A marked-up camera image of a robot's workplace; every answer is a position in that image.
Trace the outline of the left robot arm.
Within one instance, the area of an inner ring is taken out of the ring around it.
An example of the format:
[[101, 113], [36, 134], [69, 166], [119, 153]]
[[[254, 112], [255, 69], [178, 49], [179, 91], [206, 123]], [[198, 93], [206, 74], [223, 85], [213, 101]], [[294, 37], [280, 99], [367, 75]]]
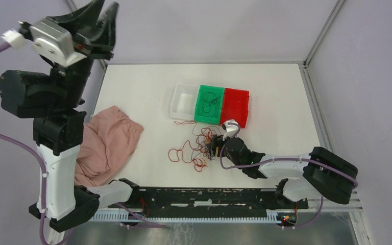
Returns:
[[89, 221], [100, 208], [139, 204], [140, 193], [127, 179], [99, 187], [74, 183], [86, 112], [77, 111], [95, 60], [113, 57], [119, 4], [108, 8], [91, 1], [65, 15], [34, 24], [21, 22], [3, 34], [12, 48], [32, 42], [33, 50], [52, 67], [49, 74], [8, 70], [0, 77], [1, 107], [18, 118], [33, 120], [34, 155], [40, 161], [41, 194], [29, 213], [48, 218], [65, 232]]

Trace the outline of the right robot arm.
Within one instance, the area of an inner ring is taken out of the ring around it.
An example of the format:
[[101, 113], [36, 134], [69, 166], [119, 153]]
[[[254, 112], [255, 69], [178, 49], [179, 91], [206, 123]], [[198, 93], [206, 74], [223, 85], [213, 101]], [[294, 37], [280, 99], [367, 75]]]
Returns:
[[274, 156], [248, 149], [238, 137], [215, 136], [206, 144], [210, 157], [227, 158], [231, 168], [252, 179], [281, 178], [274, 195], [280, 208], [302, 199], [325, 198], [337, 204], [350, 202], [357, 187], [358, 169], [352, 163], [321, 147], [297, 156]]

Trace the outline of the green plastic tray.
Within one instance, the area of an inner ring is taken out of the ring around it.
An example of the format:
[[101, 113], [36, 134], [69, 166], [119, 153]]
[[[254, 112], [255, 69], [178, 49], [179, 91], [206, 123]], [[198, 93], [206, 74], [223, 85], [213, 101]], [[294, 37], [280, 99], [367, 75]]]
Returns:
[[200, 85], [194, 120], [219, 125], [224, 91], [224, 87]]

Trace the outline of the red plastic tray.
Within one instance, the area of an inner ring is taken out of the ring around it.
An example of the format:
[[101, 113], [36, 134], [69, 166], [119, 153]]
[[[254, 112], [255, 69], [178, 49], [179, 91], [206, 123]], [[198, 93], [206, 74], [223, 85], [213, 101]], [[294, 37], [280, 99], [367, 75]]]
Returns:
[[225, 88], [219, 123], [233, 119], [241, 128], [245, 128], [249, 115], [249, 99], [250, 93], [247, 90]]

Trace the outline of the clear plastic tray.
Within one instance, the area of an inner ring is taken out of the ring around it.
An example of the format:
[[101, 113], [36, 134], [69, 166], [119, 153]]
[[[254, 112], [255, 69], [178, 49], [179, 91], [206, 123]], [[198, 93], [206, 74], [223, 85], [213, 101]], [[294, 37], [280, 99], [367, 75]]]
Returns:
[[199, 87], [199, 85], [176, 84], [169, 104], [171, 119], [194, 120]]

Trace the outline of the pink cloth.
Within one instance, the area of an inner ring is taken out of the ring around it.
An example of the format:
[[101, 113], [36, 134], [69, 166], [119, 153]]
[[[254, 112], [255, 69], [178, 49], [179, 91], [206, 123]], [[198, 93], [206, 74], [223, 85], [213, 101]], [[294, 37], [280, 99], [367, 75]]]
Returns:
[[117, 106], [93, 116], [84, 125], [75, 184], [96, 187], [108, 183], [134, 153], [143, 131], [142, 125], [131, 120]]

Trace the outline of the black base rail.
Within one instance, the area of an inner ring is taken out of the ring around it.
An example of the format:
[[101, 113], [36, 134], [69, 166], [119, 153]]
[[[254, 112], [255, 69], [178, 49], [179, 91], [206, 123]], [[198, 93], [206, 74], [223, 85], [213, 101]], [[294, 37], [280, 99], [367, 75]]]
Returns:
[[252, 218], [268, 211], [308, 209], [307, 201], [292, 202], [274, 189], [139, 187], [128, 208], [149, 218]]

